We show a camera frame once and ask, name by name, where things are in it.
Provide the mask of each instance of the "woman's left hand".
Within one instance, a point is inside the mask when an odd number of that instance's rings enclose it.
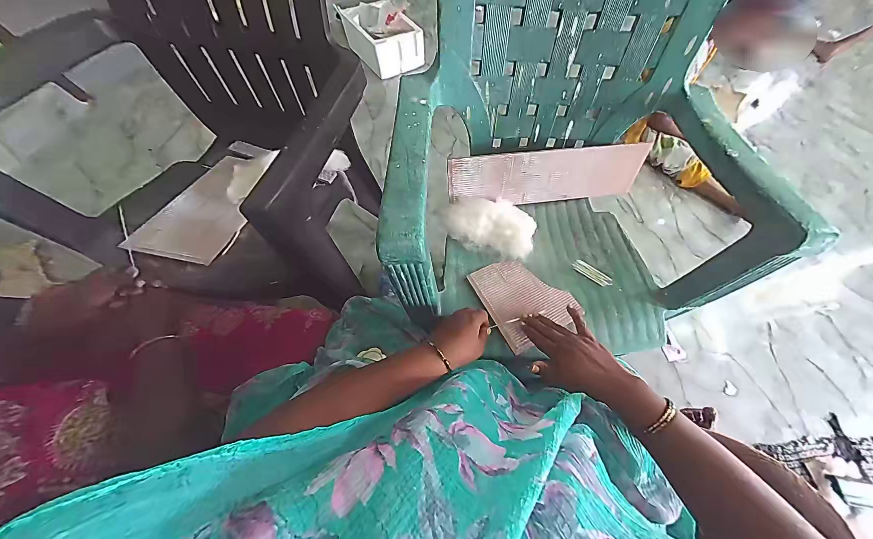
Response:
[[[80,281],[47,288],[30,300],[25,329],[38,336],[54,336],[95,321],[118,300],[119,292],[134,288],[123,272],[97,269]]]
[[[477,361],[486,348],[490,317],[482,309],[460,309],[443,318],[433,330],[433,344],[452,368]]]

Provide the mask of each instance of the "woman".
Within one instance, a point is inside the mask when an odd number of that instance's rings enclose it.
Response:
[[[12,313],[2,317],[0,525],[80,487],[216,447],[233,389],[311,361],[335,320],[312,300],[209,303],[139,284],[97,271],[36,295],[11,328]]]
[[[479,360],[486,312],[427,336],[395,302],[353,298],[314,365],[236,390],[238,441],[63,496],[0,537],[822,537],[570,314],[577,333],[526,318],[550,360],[523,382]]]

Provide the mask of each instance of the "teal plastic chair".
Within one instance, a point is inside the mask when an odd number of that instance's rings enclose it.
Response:
[[[466,276],[499,261],[449,240],[443,288],[437,286],[426,242],[426,161],[440,105],[459,112],[474,155],[606,145],[646,114],[665,111],[745,208],[753,226],[744,238],[659,288],[612,214],[592,212],[586,200],[521,206],[538,224],[526,266],[571,292],[615,354],[663,345],[667,317],[825,251],[838,238],[731,128],[709,91],[684,82],[721,0],[478,2],[441,1],[437,59],[400,83],[377,245],[417,323],[427,327],[442,313],[479,307]],[[574,272],[577,258],[611,275],[615,286],[595,286]],[[512,353],[494,334],[487,356]]]

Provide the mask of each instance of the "cotton ball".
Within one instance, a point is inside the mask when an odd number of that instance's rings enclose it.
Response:
[[[342,172],[349,170],[350,158],[343,150],[334,150],[326,159],[326,164],[323,165],[323,170],[326,172]]]
[[[447,206],[441,217],[447,234],[467,249],[499,251],[508,260],[533,251],[536,221],[511,202],[462,199]]]

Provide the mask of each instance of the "chair seat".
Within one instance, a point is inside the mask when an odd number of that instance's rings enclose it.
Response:
[[[642,257],[630,243],[613,214],[593,212],[588,201],[560,201],[520,206],[536,220],[533,252],[524,263],[543,282],[573,294],[586,310],[586,323],[614,354],[657,348],[664,344],[663,308],[653,300],[658,286]],[[582,259],[612,277],[612,286],[600,287],[571,267]],[[469,251],[450,239],[440,297],[443,313],[481,307],[466,276],[502,259]],[[494,332],[485,357],[506,359],[512,351]],[[542,357],[533,348],[526,357]]]

